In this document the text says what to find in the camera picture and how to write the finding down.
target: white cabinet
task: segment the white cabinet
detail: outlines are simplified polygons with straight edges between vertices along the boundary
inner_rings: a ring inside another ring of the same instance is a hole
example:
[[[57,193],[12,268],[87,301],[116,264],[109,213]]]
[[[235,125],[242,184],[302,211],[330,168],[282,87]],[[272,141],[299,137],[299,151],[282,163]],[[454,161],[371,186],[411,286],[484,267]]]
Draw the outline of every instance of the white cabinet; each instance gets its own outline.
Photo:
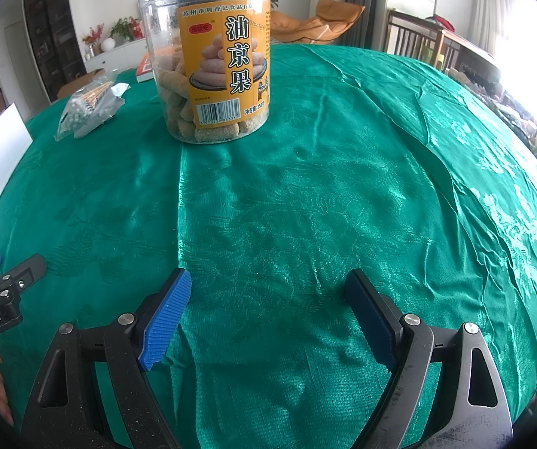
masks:
[[[115,47],[110,52],[103,52],[100,55],[85,61],[85,68],[88,72],[96,69],[111,71],[113,69],[129,69],[137,67],[148,52],[145,39],[135,40]]]

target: table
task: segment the table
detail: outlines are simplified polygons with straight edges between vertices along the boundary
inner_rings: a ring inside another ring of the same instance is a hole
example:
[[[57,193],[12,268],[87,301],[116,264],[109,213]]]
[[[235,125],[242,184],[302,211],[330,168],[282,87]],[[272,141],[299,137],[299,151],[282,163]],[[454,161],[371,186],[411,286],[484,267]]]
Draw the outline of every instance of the table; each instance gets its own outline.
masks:
[[[537,160],[468,91],[408,58],[275,45],[269,120],[202,146],[169,136],[153,82],[122,79],[125,106],[81,140],[52,138],[64,101],[32,119],[0,199],[1,269],[49,264],[0,335],[16,419],[62,322],[107,324],[177,266],[192,297],[149,379],[186,449],[351,446],[389,378],[342,295],[358,267],[432,326],[476,322],[520,414],[537,387]]]

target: cardboard box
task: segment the cardboard box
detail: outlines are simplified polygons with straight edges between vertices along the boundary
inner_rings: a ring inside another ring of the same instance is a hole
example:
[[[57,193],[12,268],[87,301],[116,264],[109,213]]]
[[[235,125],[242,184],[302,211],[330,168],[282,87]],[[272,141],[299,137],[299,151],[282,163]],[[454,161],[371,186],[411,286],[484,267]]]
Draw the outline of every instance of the cardboard box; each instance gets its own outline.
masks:
[[[78,77],[71,82],[67,82],[62,88],[58,90],[57,98],[63,99],[67,96],[72,95],[78,89],[83,88],[85,85],[89,84],[94,80],[94,77],[104,74],[104,69],[96,69],[91,72],[88,72],[84,76]]]

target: plastic jar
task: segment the plastic jar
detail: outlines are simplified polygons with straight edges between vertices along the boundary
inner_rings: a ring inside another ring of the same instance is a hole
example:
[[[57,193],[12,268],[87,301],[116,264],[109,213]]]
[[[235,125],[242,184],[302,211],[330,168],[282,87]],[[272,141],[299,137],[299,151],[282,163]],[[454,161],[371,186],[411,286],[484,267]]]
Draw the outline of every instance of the plastic jar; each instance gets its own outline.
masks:
[[[188,143],[268,118],[270,0],[138,0],[168,131]]]

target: wooden cabinet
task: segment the wooden cabinet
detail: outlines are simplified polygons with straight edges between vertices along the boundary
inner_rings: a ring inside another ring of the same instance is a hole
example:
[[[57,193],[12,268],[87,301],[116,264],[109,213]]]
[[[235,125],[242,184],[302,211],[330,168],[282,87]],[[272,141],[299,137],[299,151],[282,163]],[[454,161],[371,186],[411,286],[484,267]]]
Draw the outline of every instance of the wooden cabinet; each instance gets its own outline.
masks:
[[[69,0],[23,0],[23,4],[37,69],[54,101],[63,85],[86,73]]]
[[[129,69],[137,67],[148,52],[148,46],[145,39],[135,40],[124,43],[115,47],[109,52],[103,52],[89,61],[85,62],[85,68],[88,72],[96,69],[111,71],[114,69]]]

